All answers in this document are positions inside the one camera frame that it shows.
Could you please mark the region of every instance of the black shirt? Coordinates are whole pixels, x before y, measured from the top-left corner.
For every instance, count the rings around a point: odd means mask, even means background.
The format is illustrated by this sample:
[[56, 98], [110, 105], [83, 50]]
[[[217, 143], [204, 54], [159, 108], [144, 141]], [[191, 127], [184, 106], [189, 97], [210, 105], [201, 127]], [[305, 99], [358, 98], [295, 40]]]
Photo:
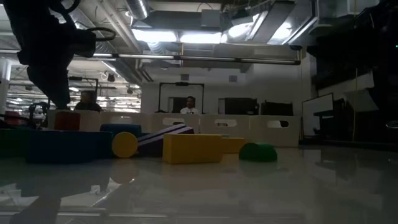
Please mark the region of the black shirt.
[[102, 108], [97, 103], [82, 103], [82, 102], [79, 102], [75, 106], [75, 110], [92, 110], [92, 111], [101, 112]]

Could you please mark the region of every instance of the light fixture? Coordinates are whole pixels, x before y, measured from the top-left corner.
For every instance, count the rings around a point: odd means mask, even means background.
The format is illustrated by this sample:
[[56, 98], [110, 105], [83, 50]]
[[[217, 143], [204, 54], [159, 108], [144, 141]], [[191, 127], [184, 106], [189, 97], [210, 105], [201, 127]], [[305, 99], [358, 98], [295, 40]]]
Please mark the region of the light fixture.
[[226, 34], [223, 34], [221, 36], [221, 43], [227, 43], [227, 41], [228, 41], [228, 36]]
[[78, 88], [76, 88], [76, 87], [69, 87], [69, 90], [71, 90], [71, 91], [75, 91], [75, 92], [78, 92], [78, 91], [79, 91], [79, 89], [78, 89]]
[[288, 38], [292, 33], [292, 25], [288, 22], [284, 22], [279, 29], [276, 30], [275, 34], [271, 39], [284, 39]]
[[132, 33], [137, 40], [155, 43], [155, 42], [176, 42], [177, 36], [173, 31], [162, 30], [137, 30], [133, 29]]
[[186, 33], [181, 36], [180, 41], [189, 44], [219, 44], [221, 42], [221, 33]]
[[247, 32], [249, 32], [250, 27], [253, 25], [252, 22], [248, 22], [245, 24], [240, 24], [240, 25], [236, 25], [233, 26], [229, 29], [228, 34], [232, 37], [232, 38], [237, 38]]
[[303, 27], [298, 33], [294, 34], [291, 39], [286, 39], [282, 44], [292, 44], [297, 38], [299, 38], [305, 31], [307, 31], [312, 25], [318, 21], [318, 17], [314, 17], [308, 21], [308, 24]]
[[14, 105], [18, 105], [19, 102], [13, 101], [13, 100], [9, 100], [10, 103], [14, 104]]

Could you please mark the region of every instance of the person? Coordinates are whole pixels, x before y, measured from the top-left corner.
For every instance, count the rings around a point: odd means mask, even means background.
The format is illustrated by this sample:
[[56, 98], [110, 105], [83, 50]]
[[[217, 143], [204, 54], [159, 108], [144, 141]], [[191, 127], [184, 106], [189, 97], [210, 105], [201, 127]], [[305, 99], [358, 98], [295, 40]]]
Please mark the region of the person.
[[95, 95], [90, 91], [81, 93], [80, 102], [75, 106], [75, 110], [92, 110], [101, 112], [102, 108], [96, 103]]
[[182, 108], [180, 113], [181, 114], [200, 114], [199, 110], [195, 108], [195, 97], [193, 97], [193, 96], [187, 97], [187, 107]]

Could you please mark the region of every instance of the glossy white floor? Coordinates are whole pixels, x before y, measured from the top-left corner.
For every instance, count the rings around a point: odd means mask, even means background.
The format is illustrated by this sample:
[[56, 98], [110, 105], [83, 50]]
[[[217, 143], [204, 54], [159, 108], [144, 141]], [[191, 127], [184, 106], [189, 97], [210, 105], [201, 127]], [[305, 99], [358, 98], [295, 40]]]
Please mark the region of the glossy white floor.
[[3, 223], [398, 223], [398, 154], [278, 149], [261, 164], [0, 161]]

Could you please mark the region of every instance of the white storage bin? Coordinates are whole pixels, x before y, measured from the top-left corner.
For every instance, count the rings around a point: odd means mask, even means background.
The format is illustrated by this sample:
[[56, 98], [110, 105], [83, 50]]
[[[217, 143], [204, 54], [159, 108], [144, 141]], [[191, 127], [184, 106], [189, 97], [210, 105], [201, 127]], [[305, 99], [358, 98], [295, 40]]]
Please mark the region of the white storage bin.
[[150, 133], [150, 114], [101, 112], [102, 124], [140, 124], [143, 133]]
[[183, 123], [199, 133], [199, 114], [155, 113], [150, 118], [150, 130], [154, 133], [175, 124]]
[[247, 115], [201, 115], [202, 134], [225, 134], [231, 138], [247, 138], [249, 116]]
[[300, 117], [250, 116], [249, 120], [249, 141], [265, 142], [277, 147], [297, 147], [299, 145]]

